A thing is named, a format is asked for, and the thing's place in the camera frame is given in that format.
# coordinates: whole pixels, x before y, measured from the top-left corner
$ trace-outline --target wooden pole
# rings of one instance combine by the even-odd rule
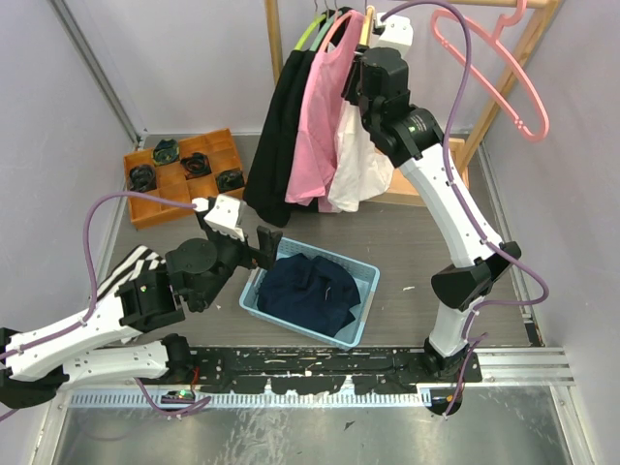
[[[512,53],[521,67],[524,67],[529,60],[534,48],[562,3],[562,0],[549,0],[546,3],[547,5],[545,8],[536,10],[532,13],[532,17]],[[510,67],[507,66],[495,85],[495,88],[505,98],[508,98],[516,82],[515,75],[512,73]],[[476,150],[478,150],[478,146],[481,144],[482,139],[486,135],[486,132],[490,128],[499,110],[500,107],[493,100],[489,99],[472,134],[467,138],[465,146],[456,153],[454,163],[459,172],[463,172],[465,168],[467,168],[467,165],[469,165],[469,162],[472,160],[472,157],[474,157]]]
[[[280,37],[278,0],[264,0],[264,10],[267,15],[267,34],[269,36],[273,81],[277,83],[282,71],[282,39]]]

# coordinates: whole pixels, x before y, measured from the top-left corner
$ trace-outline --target orange tray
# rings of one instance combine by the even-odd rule
[[[180,151],[179,160],[192,156],[194,152],[203,153],[209,161],[212,173],[207,176],[186,180],[185,170],[178,161],[169,165],[155,167],[152,158],[153,149],[151,148],[125,156],[125,179],[128,185],[131,168],[138,165],[150,165],[155,169],[157,189],[147,191],[146,194],[171,201],[190,203],[196,197],[216,197],[220,194],[215,179],[222,171],[234,169],[243,171],[233,136],[228,129],[180,140],[178,144]],[[241,199],[243,188],[228,191],[226,195]],[[193,211],[189,209],[161,205],[155,201],[147,201],[145,199],[129,198],[129,217],[132,224],[138,230],[161,225],[167,221],[176,220],[191,214],[193,214]]]

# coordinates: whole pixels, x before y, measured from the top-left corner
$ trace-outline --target hanger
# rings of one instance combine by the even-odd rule
[[[312,34],[312,31],[314,31],[317,28],[317,26],[321,24],[321,21],[323,21],[325,18],[326,18],[325,14],[318,15],[317,17],[315,17],[314,21],[312,21],[312,23],[308,26],[308,28],[299,38],[299,41],[297,42],[297,44],[294,46],[295,50],[301,50],[305,42],[308,40],[308,37],[310,37],[310,34]]]
[[[325,22],[325,24],[323,25],[323,27],[319,31],[319,34],[317,34],[317,37],[315,38],[315,40],[312,43],[312,45],[310,46],[310,48],[308,48],[310,51],[317,51],[319,49],[319,46],[321,45],[321,42],[323,41],[323,38],[329,32],[329,29],[331,29],[331,25],[334,23],[334,21],[336,20],[337,17],[338,17],[338,12],[337,11],[336,11],[336,13],[334,15],[332,15],[332,16],[328,15],[327,16],[327,21]]]
[[[357,14],[357,12],[355,10],[348,10],[346,13],[344,13],[343,15],[338,17],[338,19],[336,19],[336,21],[333,23],[333,25],[327,31],[327,34],[325,35],[325,38],[321,42],[321,46],[319,47],[318,51],[326,51],[327,50],[327,46],[329,45],[329,42],[331,42],[331,38],[333,37],[333,35],[336,33],[336,31],[338,31],[340,26],[345,21],[349,20],[349,18],[351,16],[353,16],[353,14]]]
[[[521,83],[530,101],[534,105],[534,109],[536,110],[536,114],[540,122],[539,130],[536,133],[532,133],[532,131],[530,131],[527,126],[525,126],[525,123],[511,106],[511,104],[507,102],[504,96],[502,96],[502,94],[497,91],[493,84],[491,84],[474,65],[471,66],[472,74],[479,81],[479,83],[482,84],[482,87],[486,89],[486,92],[497,103],[497,105],[499,105],[500,108],[508,114],[508,116],[512,119],[512,122],[516,126],[516,129],[521,133],[521,135],[530,142],[537,142],[539,140],[543,140],[549,132],[549,116],[546,114],[543,101],[539,97],[539,94],[536,91],[534,84],[527,77],[527,75],[523,71],[523,68],[521,68],[521,66],[512,56],[512,54],[500,42],[500,36],[504,28],[517,24],[525,15],[526,8],[527,0],[517,0],[516,10],[514,14],[510,16],[500,15],[500,17],[497,19],[495,29],[493,30],[492,34],[489,34],[488,31],[486,31],[484,28],[482,28],[482,26],[480,26],[470,18],[465,17],[465,19],[467,20],[467,24],[469,25],[472,32],[479,36],[481,39],[483,39],[487,44],[489,44],[500,56],[500,58],[502,58],[504,62],[512,69],[512,72],[516,76],[517,80]],[[453,21],[457,21],[456,17],[449,11],[435,10],[430,20],[435,39],[437,39],[437,41],[442,46],[444,46],[461,65],[465,66],[465,57],[463,56],[463,54],[458,51],[458,49],[454,45],[448,42],[448,40],[439,32],[437,21],[440,17],[446,17],[448,19],[452,19]]]
[[[375,18],[375,7],[372,5],[366,7],[366,17],[364,18],[364,25],[361,27],[361,35],[359,36],[359,43],[362,46],[367,46],[370,42],[370,33],[372,32],[372,21]]]

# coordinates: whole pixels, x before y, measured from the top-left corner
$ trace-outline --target black and white striped cloth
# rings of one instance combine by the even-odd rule
[[[166,261],[157,252],[145,245],[139,245],[99,285],[99,288],[97,288],[97,300],[101,300],[106,295],[114,294],[122,284],[136,279],[143,271],[157,269],[160,266],[166,266]]]

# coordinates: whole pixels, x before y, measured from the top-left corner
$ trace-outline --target navy clothing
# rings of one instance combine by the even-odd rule
[[[359,304],[351,274],[324,257],[278,260],[259,288],[259,310],[330,337],[355,320],[350,309]]]

